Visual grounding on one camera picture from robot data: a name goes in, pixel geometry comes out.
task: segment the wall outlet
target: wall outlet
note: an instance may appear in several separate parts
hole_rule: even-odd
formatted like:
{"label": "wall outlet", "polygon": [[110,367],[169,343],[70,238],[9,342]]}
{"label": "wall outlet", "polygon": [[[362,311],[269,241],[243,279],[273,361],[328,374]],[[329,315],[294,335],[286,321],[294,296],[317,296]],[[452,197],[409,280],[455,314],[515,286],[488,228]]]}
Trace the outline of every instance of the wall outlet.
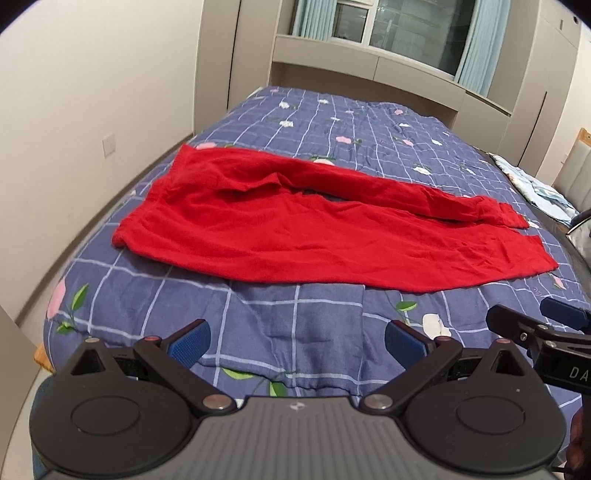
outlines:
{"label": "wall outlet", "polygon": [[115,134],[110,134],[103,138],[103,152],[105,158],[115,152]]}

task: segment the silver pivot bolt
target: silver pivot bolt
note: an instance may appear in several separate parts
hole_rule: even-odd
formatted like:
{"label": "silver pivot bolt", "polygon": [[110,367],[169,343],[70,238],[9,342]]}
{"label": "silver pivot bolt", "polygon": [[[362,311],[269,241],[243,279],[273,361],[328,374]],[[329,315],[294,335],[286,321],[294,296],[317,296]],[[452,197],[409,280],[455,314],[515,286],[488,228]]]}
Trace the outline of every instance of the silver pivot bolt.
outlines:
{"label": "silver pivot bolt", "polygon": [[389,396],[379,393],[374,393],[365,397],[363,402],[367,408],[371,408],[372,410],[385,410],[394,404],[393,400]]}
{"label": "silver pivot bolt", "polygon": [[232,399],[227,395],[208,395],[203,399],[203,405],[209,410],[225,410],[232,405]]}

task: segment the green leaf print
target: green leaf print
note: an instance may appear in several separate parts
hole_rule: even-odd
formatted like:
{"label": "green leaf print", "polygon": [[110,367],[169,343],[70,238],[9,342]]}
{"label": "green leaf print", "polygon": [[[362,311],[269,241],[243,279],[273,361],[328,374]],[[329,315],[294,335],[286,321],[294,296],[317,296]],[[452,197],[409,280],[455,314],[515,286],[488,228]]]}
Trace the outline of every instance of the green leaf print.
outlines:
{"label": "green leaf print", "polygon": [[269,383],[269,396],[271,397],[287,397],[287,389],[281,382]]}
{"label": "green leaf print", "polygon": [[74,294],[74,298],[72,299],[72,306],[70,307],[73,312],[78,310],[80,307],[84,305],[84,300],[86,299],[86,294],[88,293],[88,283],[82,285],[80,290],[78,290]]}
{"label": "green leaf print", "polygon": [[62,335],[65,333],[69,333],[72,332],[74,330],[74,326],[71,323],[68,322],[61,322],[57,329],[56,332],[57,333],[61,333]]}
{"label": "green leaf print", "polygon": [[247,374],[245,372],[237,372],[235,370],[230,370],[229,368],[222,368],[222,370],[224,370],[224,373],[233,378],[234,380],[247,380],[248,378],[252,378],[254,377],[254,375],[252,374]]}
{"label": "green leaf print", "polygon": [[394,308],[399,312],[410,312],[412,309],[417,308],[417,302],[410,300],[399,301]]}

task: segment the bed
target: bed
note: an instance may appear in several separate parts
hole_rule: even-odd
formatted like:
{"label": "bed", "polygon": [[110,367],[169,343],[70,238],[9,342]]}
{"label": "bed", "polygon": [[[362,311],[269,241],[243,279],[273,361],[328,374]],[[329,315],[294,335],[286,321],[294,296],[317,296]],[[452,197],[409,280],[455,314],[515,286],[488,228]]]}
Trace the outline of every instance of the bed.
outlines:
{"label": "bed", "polygon": [[[545,296],[589,306],[556,238],[504,175],[436,118],[394,103],[268,87],[189,143],[328,161],[458,196],[493,197],[528,219],[526,234],[541,237],[559,268],[514,281],[412,295],[354,284],[228,281],[114,248],[111,236],[117,225],[168,170],[171,154],[81,247],[56,287],[44,344],[57,370],[88,335],[108,345],[130,345],[145,335],[166,337],[204,318],[212,328],[212,343],[193,371],[234,398],[253,393],[359,398],[402,371],[384,347],[384,328],[391,319],[404,317],[418,330],[424,323],[431,331],[435,325],[464,346],[487,347],[496,338],[485,324],[486,311],[494,304],[545,322],[550,321],[539,311]],[[85,284],[87,295],[80,302],[75,296]],[[70,321],[74,329],[61,327]],[[553,387],[550,391],[569,419],[580,406],[580,396]]]}

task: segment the glass pane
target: glass pane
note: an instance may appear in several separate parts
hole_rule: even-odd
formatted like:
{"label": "glass pane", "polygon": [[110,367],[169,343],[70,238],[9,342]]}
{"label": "glass pane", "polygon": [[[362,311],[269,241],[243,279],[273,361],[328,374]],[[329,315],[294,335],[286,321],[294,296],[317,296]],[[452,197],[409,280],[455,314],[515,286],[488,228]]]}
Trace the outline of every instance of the glass pane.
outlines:
{"label": "glass pane", "polygon": [[456,74],[475,0],[379,0],[369,44]]}
{"label": "glass pane", "polygon": [[336,4],[333,37],[361,42],[367,16],[365,8]]}

